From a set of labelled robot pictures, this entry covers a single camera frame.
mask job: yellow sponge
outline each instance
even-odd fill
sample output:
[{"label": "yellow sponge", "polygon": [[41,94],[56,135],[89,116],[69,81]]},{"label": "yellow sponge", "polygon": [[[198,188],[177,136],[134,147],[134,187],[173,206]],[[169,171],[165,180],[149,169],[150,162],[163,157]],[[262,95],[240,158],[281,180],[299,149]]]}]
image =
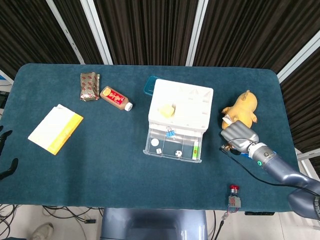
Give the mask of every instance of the yellow sponge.
[{"label": "yellow sponge", "polygon": [[169,105],[169,104],[166,104],[164,106],[162,106],[160,109],[159,109],[159,112],[165,117],[165,118],[170,118],[174,112],[175,112],[175,109]]}]

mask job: snack package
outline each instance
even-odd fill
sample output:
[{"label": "snack package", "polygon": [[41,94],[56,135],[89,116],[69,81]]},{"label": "snack package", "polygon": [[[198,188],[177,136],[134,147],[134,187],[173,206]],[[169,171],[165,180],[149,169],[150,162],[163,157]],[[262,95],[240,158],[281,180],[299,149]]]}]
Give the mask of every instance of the snack package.
[{"label": "snack package", "polygon": [[81,94],[80,99],[87,102],[98,100],[100,74],[86,72],[80,74]]}]

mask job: dark green tablecloth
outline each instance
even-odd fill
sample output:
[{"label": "dark green tablecloth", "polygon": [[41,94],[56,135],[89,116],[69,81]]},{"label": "dark green tablecloth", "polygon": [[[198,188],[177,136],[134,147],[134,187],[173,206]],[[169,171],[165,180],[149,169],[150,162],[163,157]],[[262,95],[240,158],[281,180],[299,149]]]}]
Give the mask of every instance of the dark green tablecloth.
[{"label": "dark green tablecloth", "polygon": [[[103,99],[84,102],[80,73],[100,73],[134,104],[121,111]],[[214,89],[202,163],[143,154],[152,97],[144,94],[149,76]],[[13,130],[0,157],[0,171],[14,157],[14,175],[0,181],[0,203],[125,208],[216,209],[227,207],[229,185],[240,186],[242,211],[289,211],[290,188],[258,182],[219,151],[224,141],[221,110],[251,90],[258,107],[253,124],[260,140],[298,169],[277,76],[270,70],[238,67],[27,64],[14,81],[1,125]],[[27,138],[56,105],[84,117],[53,156]],[[237,156],[256,176],[273,181],[253,160]]]}]

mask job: stuffed animal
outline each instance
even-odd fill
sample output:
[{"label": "stuffed animal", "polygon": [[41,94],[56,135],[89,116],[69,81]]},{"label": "stuffed animal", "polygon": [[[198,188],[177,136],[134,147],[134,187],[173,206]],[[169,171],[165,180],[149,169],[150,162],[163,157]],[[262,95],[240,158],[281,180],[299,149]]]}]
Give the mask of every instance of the stuffed animal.
[{"label": "stuffed animal", "polygon": [[247,90],[242,93],[233,106],[228,106],[222,110],[225,116],[222,118],[222,129],[226,129],[231,123],[240,120],[248,128],[251,128],[252,122],[257,123],[258,119],[254,114],[258,105],[256,96]]}]

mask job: yellow notebook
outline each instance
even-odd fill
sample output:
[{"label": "yellow notebook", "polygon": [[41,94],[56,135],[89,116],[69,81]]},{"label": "yellow notebook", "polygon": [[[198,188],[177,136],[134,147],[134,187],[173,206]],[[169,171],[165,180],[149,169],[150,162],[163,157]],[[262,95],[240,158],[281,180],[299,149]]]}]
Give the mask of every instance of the yellow notebook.
[{"label": "yellow notebook", "polygon": [[28,139],[56,155],[83,119],[59,104],[45,116]]}]

